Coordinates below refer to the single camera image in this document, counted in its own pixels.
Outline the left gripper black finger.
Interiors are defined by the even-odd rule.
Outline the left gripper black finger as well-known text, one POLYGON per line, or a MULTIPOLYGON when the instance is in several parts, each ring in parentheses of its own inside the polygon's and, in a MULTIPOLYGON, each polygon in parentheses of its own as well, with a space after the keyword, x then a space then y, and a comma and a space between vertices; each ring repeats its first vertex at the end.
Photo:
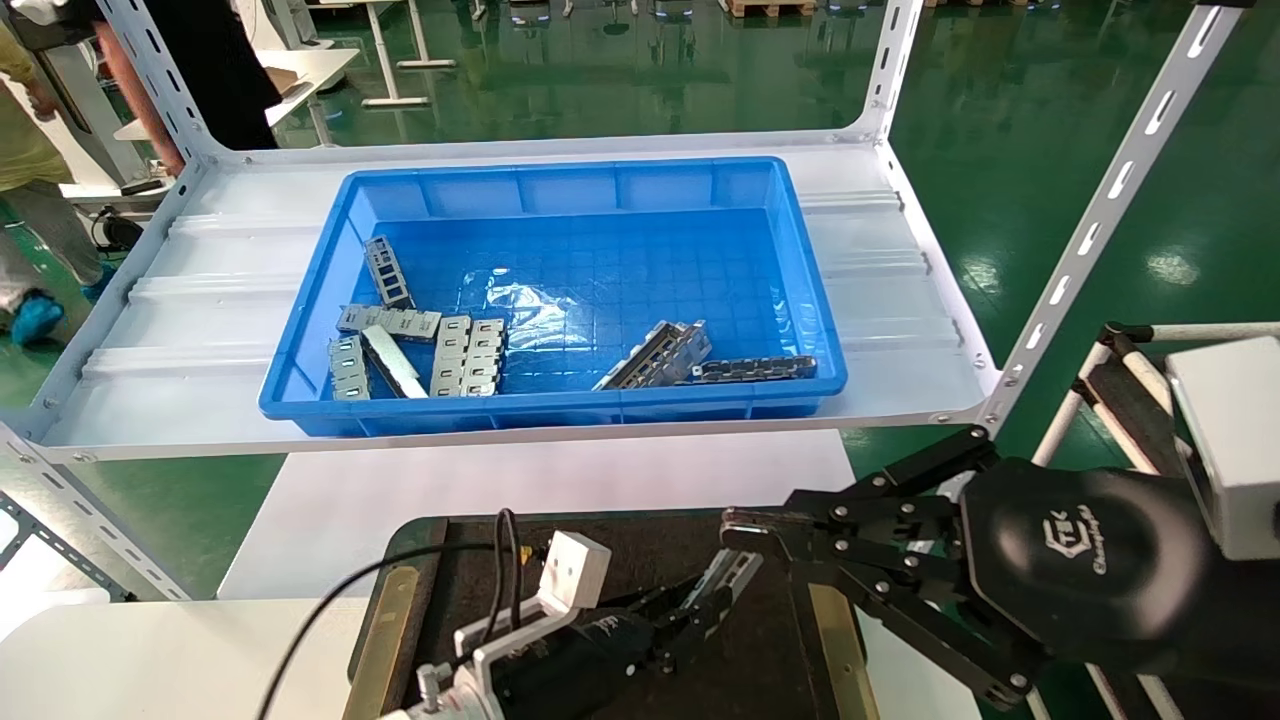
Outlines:
POLYGON ((650 621, 682 621, 698 618, 714 601, 716 589, 701 580, 640 588, 611 598, 611 611, 637 614, 650 621))
POLYGON ((687 661, 718 630, 733 605, 732 594, 708 594, 664 611, 655 621, 657 665, 680 666, 687 661))

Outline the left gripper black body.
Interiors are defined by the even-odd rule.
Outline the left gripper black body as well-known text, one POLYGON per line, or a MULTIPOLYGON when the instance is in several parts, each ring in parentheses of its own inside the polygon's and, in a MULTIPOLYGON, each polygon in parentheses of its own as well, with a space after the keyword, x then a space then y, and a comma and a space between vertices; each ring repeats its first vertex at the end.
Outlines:
POLYGON ((562 626, 495 662, 504 719, 586 719, 643 675, 657 647, 657 623, 612 612, 562 626))

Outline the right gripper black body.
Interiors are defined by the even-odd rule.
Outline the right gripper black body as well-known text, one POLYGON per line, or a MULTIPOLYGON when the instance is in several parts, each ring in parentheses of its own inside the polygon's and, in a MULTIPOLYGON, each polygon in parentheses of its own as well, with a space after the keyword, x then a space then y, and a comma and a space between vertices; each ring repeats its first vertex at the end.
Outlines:
POLYGON ((1007 457, 960 496, 972 587, 1056 659, 1164 673, 1211 569, 1190 489, 1101 468, 1007 457))

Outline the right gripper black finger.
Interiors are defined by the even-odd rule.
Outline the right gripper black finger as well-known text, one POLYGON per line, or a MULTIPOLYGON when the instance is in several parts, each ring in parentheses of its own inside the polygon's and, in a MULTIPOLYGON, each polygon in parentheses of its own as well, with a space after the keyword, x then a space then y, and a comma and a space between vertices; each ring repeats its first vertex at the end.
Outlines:
POLYGON ((924 525, 947 524, 956 505, 938 488, 966 471, 998 460, 989 432, 963 428, 932 445, 835 491, 795 489, 776 509, 731 507, 722 512, 722 544, 852 546, 888 544, 936 537, 924 525))
POLYGON ((736 550, 777 557, 791 579, 827 585, 974 696, 1019 706, 1046 666, 1046 650, 979 600, 959 561, 868 539, 739 539, 736 550))

